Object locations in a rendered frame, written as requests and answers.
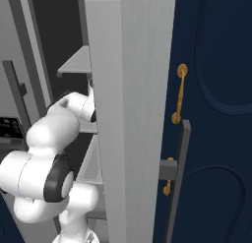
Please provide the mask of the light grey fridge door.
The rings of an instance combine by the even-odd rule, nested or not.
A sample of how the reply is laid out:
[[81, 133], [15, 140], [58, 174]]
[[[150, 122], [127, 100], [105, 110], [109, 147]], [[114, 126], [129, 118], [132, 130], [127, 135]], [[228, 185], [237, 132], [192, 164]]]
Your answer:
[[175, 0], [86, 0], [109, 243], [153, 243]]

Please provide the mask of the grey fridge shelf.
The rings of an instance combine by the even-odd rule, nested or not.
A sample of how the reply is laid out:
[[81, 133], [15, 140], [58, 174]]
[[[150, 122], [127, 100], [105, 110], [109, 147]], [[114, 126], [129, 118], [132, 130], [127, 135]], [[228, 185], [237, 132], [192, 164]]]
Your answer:
[[98, 146], [98, 135], [93, 135], [83, 163], [76, 178], [77, 182], [94, 184], [102, 183], [101, 159]]
[[57, 77], [61, 78], [65, 73], [90, 74], [91, 72], [90, 49], [82, 46], [57, 70]]

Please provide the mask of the pale grey fridge door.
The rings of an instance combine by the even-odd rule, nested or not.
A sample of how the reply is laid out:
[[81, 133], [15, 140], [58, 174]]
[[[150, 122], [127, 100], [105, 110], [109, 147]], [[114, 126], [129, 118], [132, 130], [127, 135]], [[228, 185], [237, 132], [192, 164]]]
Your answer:
[[0, 116], [23, 121], [10, 88], [3, 61], [11, 61], [27, 93], [22, 104], [31, 122], [46, 113], [52, 91], [32, 0], [0, 0]]

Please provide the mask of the navy cupboard door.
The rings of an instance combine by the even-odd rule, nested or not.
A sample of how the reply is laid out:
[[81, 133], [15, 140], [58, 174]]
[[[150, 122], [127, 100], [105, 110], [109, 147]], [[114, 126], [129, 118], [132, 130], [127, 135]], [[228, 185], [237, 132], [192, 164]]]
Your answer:
[[252, 145], [188, 149], [171, 243], [252, 243]]
[[167, 113], [209, 144], [252, 143], [252, 0], [176, 0]]

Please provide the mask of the black hob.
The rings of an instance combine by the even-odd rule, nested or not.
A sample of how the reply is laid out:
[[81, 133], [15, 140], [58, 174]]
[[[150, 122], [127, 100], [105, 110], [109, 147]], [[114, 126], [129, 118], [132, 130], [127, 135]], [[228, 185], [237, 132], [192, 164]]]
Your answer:
[[23, 132], [18, 118], [0, 117], [0, 138], [21, 139]]

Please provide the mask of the navy base cupboard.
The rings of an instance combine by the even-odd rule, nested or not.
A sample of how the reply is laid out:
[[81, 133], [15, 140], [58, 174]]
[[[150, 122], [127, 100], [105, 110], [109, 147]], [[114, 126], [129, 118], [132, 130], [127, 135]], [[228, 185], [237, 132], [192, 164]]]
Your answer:
[[25, 243], [0, 191], [0, 243]]

